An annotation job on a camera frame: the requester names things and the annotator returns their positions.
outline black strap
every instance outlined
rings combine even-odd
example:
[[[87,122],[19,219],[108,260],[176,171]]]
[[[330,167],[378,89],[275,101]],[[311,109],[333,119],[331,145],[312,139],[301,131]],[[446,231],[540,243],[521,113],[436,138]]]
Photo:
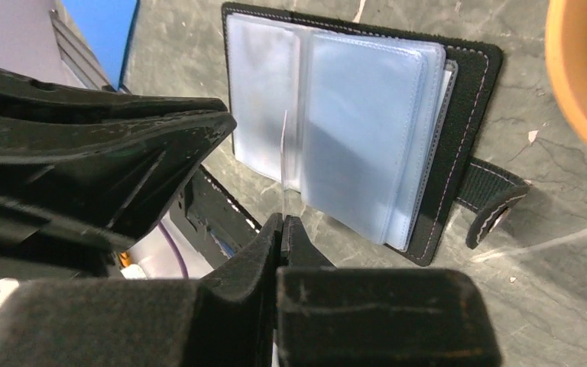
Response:
[[[476,214],[467,233],[467,246],[476,248],[529,190],[530,185],[519,176],[489,162],[472,158],[456,196],[457,203]]]

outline marble tabletop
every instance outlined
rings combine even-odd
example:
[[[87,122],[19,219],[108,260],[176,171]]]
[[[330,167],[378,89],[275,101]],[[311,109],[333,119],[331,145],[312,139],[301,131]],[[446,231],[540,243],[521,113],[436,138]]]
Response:
[[[125,84],[137,94],[228,101],[220,0],[141,1]],[[547,0],[259,0],[390,28],[497,44],[504,67],[476,157],[533,184],[476,249],[473,215],[455,205],[433,264],[481,289],[504,365],[587,365],[587,147],[557,107],[544,63]],[[238,163],[230,140],[205,166],[258,220],[280,211],[277,183]],[[314,244],[339,267],[414,267],[294,200]]]

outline card holder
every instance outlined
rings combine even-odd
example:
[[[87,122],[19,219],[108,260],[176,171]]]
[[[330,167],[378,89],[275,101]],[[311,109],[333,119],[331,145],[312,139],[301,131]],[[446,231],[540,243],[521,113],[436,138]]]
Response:
[[[241,14],[227,17],[226,40],[237,159],[280,180],[286,116],[286,186],[403,251],[434,151],[444,49]]]

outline cable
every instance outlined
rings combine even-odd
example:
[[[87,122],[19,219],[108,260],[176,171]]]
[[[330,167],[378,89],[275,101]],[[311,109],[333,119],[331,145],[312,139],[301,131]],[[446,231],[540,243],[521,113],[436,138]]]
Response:
[[[179,263],[179,268],[181,269],[181,274],[183,275],[183,278],[187,279],[188,278],[188,268],[186,268],[186,262],[183,260],[183,256],[181,255],[181,252],[179,251],[177,244],[174,242],[174,239],[172,238],[170,233],[167,231],[167,228],[165,228],[165,225],[163,224],[163,220],[160,220],[158,222],[158,228],[161,231],[161,233],[163,233],[163,237],[165,237],[167,244],[170,245],[172,252],[174,252],[174,256],[177,258],[177,262]]]

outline wallet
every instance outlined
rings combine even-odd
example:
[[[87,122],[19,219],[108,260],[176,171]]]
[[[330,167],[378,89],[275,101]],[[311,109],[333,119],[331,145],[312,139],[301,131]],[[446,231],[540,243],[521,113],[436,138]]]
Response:
[[[527,193],[469,157],[496,46],[235,3],[222,17],[235,157],[286,172],[306,205],[427,265],[454,201],[480,216],[475,247]]]

